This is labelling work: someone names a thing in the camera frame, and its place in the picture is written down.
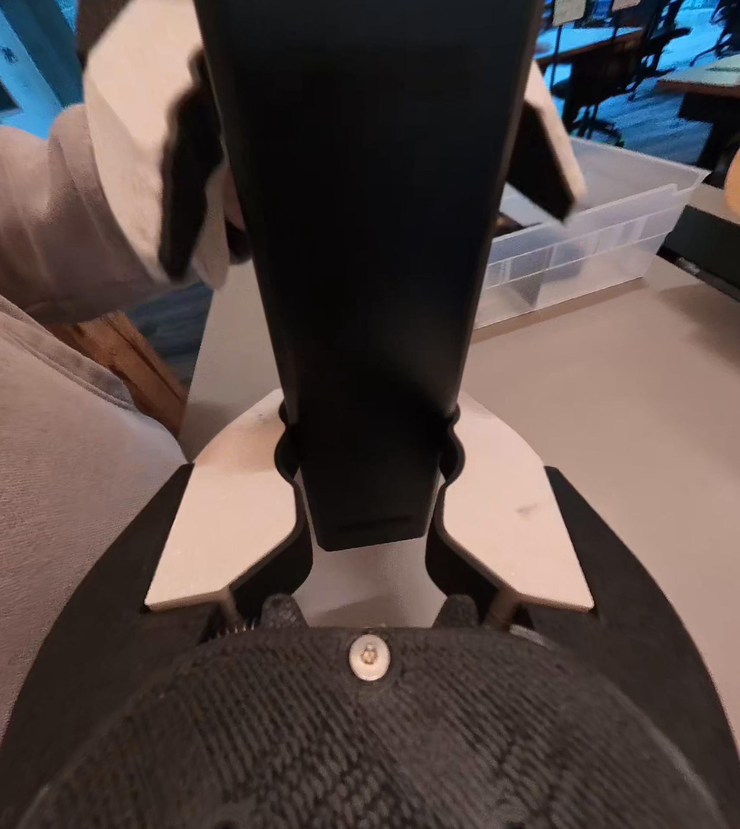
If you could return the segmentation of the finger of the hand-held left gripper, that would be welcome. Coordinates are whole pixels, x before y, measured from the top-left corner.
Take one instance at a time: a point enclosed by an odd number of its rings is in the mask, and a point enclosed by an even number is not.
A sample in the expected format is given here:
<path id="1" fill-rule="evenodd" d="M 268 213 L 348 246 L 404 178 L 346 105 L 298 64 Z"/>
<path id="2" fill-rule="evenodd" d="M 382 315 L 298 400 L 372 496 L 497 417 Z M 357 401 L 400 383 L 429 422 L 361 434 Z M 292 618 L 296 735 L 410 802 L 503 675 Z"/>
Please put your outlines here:
<path id="1" fill-rule="evenodd" d="M 587 192 L 572 140 L 535 60 L 511 152 L 510 186 L 558 221 L 567 219 Z"/>
<path id="2" fill-rule="evenodd" d="M 194 3 L 128 3 L 89 53 L 84 89 L 105 198 L 146 269 L 222 284 L 228 162 Z"/>

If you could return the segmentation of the brown wooden frame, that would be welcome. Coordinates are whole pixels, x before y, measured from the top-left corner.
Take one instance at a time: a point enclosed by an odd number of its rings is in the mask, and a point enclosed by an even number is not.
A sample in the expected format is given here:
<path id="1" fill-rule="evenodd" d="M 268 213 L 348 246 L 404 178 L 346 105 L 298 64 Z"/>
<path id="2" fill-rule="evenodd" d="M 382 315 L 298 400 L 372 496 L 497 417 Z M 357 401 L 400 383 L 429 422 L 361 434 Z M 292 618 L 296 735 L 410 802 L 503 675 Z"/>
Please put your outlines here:
<path id="1" fill-rule="evenodd" d="M 187 390 L 125 313 L 110 313 L 85 323 L 49 325 L 47 330 L 114 373 L 137 409 L 178 437 Z"/>

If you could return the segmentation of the black office chair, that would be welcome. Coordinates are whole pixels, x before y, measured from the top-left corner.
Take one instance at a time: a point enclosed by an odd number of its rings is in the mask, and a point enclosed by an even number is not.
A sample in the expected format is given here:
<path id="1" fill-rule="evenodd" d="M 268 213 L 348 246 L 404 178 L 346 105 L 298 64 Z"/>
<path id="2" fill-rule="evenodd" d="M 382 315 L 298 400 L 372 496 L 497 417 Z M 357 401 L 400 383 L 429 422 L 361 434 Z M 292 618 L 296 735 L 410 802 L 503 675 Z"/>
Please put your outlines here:
<path id="1" fill-rule="evenodd" d="M 634 102 L 638 89 L 645 80 L 656 79 L 669 72 L 658 67 L 665 48 L 675 39 L 691 32 L 689 26 L 677 25 L 676 19 L 682 6 L 683 1 L 643 1 L 629 15 L 627 21 L 644 30 L 638 53 L 640 63 L 627 88 L 629 102 Z"/>
<path id="2" fill-rule="evenodd" d="M 712 47 L 692 58 L 689 68 L 705 56 L 712 54 L 716 60 L 740 54 L 740 1 L 719 1 L 711 16 L 711 22 L 721 24 L 721 32 Z"/>

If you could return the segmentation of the person's left forearm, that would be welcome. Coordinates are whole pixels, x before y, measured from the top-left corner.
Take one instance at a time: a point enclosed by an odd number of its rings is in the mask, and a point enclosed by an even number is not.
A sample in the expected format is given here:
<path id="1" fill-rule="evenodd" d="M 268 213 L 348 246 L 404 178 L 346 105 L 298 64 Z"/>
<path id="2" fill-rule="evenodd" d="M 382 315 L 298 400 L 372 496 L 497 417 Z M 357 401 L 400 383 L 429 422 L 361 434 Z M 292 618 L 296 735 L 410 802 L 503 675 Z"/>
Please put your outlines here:
<path id="1" fill-rule="evenodd" d="M 63 110 L 45 139 L 0 125 L 0 310 L 81 323 L 172 288 L 114 218 L 84 105 Z"/>

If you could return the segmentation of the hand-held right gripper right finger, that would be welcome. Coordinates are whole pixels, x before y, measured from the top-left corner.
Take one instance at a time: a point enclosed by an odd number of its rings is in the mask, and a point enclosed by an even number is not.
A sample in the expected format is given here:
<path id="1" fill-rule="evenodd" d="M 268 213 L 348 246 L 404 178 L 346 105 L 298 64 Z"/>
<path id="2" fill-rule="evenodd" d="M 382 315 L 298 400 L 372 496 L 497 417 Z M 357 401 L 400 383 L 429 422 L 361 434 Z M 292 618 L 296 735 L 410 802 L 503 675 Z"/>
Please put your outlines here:
<path id="1" fill-rule="evenodd" d="M 426 568 L 446 596 L 470 597 L 489 627 L 521 608 L 594 609 L 543 461 L 464 391 L 440 470 Z"/>

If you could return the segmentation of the white sign board on stand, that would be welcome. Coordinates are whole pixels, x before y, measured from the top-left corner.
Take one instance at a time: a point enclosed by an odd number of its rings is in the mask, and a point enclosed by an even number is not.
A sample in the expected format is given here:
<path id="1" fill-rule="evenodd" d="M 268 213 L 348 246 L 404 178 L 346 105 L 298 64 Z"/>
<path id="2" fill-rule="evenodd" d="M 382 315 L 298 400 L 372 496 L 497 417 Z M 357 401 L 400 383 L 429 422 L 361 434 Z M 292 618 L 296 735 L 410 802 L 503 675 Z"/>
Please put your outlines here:
<path id="1" fill-rule="evenodd" d="M 552 2 L 551 26 L 556 32 L 554 48 L 551 55 L 551 76 L 549 79 L 549 92 L 552 95 L 556 81 L 556 71 L 561 50 L 563 27 L 581 19 L 585 15 L 586 5 L 586 1 Z"/>

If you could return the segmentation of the wooden office desk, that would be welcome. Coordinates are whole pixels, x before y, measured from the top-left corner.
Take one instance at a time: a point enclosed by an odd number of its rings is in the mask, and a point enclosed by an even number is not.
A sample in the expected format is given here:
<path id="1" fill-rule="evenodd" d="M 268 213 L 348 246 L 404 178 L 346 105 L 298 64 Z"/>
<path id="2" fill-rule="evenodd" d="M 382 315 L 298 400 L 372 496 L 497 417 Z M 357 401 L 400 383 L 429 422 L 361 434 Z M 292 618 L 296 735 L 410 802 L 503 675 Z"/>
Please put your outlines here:
<path id="1" fill-rule="evenodd" d="M 560 48 L 551 47 L 537 56 L 552 96 L 563 102 L 561 117 L 567 131 L 577 129 L 581 115 L 596 113 L 604 100 L 624 92 L 634 77 L 644 40 L 642 27 L 580 30 L 561 35 Z"/>
<path id="2" fill-rule="evenodd" d="M 740 143 L 740 54 L 670 72 L 655 90 L 681 95 L 678 116 L 710 126 L 696 166 L 716 170 L 730 147 Z"/>

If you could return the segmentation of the black rectangular device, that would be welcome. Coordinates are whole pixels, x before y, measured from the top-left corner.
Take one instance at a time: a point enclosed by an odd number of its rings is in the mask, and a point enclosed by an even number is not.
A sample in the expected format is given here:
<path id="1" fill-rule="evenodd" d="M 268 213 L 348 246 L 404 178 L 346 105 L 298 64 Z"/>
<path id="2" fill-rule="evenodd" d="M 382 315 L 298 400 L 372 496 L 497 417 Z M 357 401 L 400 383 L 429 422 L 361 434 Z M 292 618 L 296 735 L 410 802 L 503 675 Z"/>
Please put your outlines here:
<path id="1" fill-rule="evenodd" d="M 688 206 L 657 254 L 740 303 L 740 223 Z"/>

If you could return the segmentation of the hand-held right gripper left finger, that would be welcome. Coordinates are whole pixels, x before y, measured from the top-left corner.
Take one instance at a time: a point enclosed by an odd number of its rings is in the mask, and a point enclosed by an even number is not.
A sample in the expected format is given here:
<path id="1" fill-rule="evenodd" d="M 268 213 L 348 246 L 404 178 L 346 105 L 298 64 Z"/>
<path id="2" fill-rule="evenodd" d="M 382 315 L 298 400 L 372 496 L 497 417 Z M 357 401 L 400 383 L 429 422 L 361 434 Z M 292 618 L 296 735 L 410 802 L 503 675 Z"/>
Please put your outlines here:
<path id="1" fill-rule="evenodd" d="M 276 389 L 230 422 L 191 466 L 145 605 L 217 604 L 253 620 L 310 575 L 313 543 Z"/>

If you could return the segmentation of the clear plastic organizer box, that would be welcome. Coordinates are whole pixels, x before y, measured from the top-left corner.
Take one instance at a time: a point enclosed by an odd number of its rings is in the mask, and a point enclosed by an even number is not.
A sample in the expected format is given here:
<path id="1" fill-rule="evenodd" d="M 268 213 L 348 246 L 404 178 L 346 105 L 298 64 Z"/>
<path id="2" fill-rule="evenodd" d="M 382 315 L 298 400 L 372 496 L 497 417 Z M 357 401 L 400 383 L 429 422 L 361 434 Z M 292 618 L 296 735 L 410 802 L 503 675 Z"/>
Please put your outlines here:
<path id="1" fill-rule="evenodd" d="M 587 190 L 563 222 L 506 185 L 500 211 L 520 229 L 492 241 L 474 327 L 644 277 L 709 172 L 572 139 Z"/>

